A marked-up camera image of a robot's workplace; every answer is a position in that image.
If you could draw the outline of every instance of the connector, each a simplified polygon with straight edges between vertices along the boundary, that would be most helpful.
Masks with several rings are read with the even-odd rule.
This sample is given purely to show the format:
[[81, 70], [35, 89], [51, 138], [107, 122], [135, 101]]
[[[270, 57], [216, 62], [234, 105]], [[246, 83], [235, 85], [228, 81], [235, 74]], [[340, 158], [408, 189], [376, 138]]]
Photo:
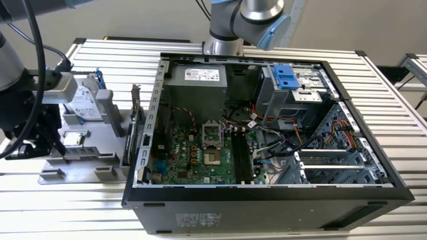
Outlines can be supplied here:
[[296, 90], [300, 87], [290, 65], [274, 65], [272, 74], [280, 89]]
[[354, 128], [352, 128], [351, 126], [342, 126], [342, 127], [338, 129], [338, 131], [344, 131], [344, 132], [352, 131], [352, 130], [354, 130]]

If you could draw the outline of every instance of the power supply label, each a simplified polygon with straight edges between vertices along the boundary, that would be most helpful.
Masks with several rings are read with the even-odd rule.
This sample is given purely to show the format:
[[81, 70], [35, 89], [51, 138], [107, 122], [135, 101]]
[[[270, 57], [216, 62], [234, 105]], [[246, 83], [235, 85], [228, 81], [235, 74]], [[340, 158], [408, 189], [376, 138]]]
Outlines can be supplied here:
[[176, 213], [176, 225], [188, 227], [218, 227], [222, 221], [222, 213]]
[[220, 70], [218, 69], [186, 69], [186, 80], [191, 81], [220, 81]]

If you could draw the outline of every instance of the side panel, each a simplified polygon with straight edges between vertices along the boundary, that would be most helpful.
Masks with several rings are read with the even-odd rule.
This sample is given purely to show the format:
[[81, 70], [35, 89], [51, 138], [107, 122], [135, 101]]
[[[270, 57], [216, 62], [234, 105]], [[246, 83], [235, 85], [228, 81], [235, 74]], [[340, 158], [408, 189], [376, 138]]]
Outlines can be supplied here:
[[400, 203], [398, 200], [388, 203], [366, 200], [290, 200], [129, 204], [150, 234], [194, 234], [311, 232], [326, 228], [338, 230], [338, 227], [350, 230]]

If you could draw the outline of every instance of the power cable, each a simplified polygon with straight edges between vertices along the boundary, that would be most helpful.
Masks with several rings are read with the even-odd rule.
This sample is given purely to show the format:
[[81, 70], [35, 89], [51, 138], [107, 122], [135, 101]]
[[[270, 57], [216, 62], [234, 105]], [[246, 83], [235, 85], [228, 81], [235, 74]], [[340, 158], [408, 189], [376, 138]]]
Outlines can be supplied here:
[[414, 78], [415, 76], [412, 76], [408, 80], [406, 80], [406, 82], [398, 87], [398, 91]]
[[[35, 44], [35, 40], [32, 40], [32, 38], [13, 25], [13, 23], [8, 23], [7, 25], [11, 27], [11, 29], [13, 29], [13, 31], [15, 31], [29, 43]], [[56, 53], [56, 54], [61, 57], [63, 60], [68, 60], [68, 57], [65, 56], [65, 54], [64, 54], [60, 50], [57, 50], [55, 47], [51, 47], [51, 46], [48, 46], [48, 45], [43, 45], [43, 48], [44, 48], [45, 50], [49, 50], [51, 52]]]
[[210, 20], [210, 21], [211, 21], [210, 15], [207, 14], [207, 12], [206, 12], [206, 10], [204, 10], [204, 8], [203, 8], [203, 6], [202, 6], [200, 2], [199, 2], [198, 0], [195, 0], [195, 2], [198, 3], [199, 8], [200, 8], [200, 10], [202, 10], [202, 12], [203, 12], [203, 14], [204, 14], [204, 16], [206, 16], [207, 20]]
[[203, 4], [203, 7], [204, 7], [204, 10], [206, 10], [206, 13], [207, 13], [207, 15], [211, 17], [211, 13], [210, 13], [210, 11], [208, 11], [208, 8], [207, 8], [207, 5], [206, 5], [206, 2], [203, 1], [203, 0], [200, 0], [202, 1], [202, 4]]
[[415, 110], [418, 110], [418, 109], [420, 108], [423, 102], [424, 102], [423, 100], [420, 100], [420, 101], [418, 102], [418, 104], [416, 104], [416, 106], [415, 106]]
[[33, 42], [35, 42], [35, 50], [36, 50], [36, 56], [37, 56], [37, 70], [39, 70], [39, 89], [36, 91], [35, 95], [35, 101], [28, 117], [28, 121], [25, 123], [25, 126], [20, 132], [19, 137], [16, 138], [16, 141], [12, 143], [12, 145], [5, 149], [3, 153], [0, 153], [0, 159], [9, 156], [15, 150], [21, 146], [25, 138], [28, 137], [28, 134], [37, 122], [40, 110], [41, 110], [41, 101], [45, 91], [45, 82], [47, 82], [47, 63], [45, 63], [45, 53], [43, 51], [43, 41], [41, 41], [41, 35], [40, 35], [40, 29], [37, 25], [37, 20], [33, 12], [33, 7], [29, 2], [29, 0], [21, 0], [24, 10], [28, 17], [28, 23], [31, 27], [31, 33], [33, 36]]

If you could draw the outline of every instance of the label sticker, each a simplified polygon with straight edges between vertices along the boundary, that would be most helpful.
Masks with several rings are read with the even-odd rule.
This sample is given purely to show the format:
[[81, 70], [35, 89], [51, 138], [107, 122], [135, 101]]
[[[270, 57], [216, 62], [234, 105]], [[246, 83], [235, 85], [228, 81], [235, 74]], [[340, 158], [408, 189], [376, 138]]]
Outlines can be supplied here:
[[251, 122], [247, 124], [247, 126], [248, 126], [250, 128], [254, 128], [255, 125], [256, 125], [256, 121], [251, 121]]
[[222, 213], [176, 213], [176, 225], [188, 227], [218, 227], [222, 221]]
[[256, 113], [254, 112], [251, 115], [251, 119], [255, 120], [259, 116], [256, 115]]
[[220, 70], [218, 69], [186, 69], [186, 80], [191, 81], [220, 81]]
[[103, 119], [91, 90], [85, 86], [79, 86], [69, 106], [75, 114], [84, 120]]

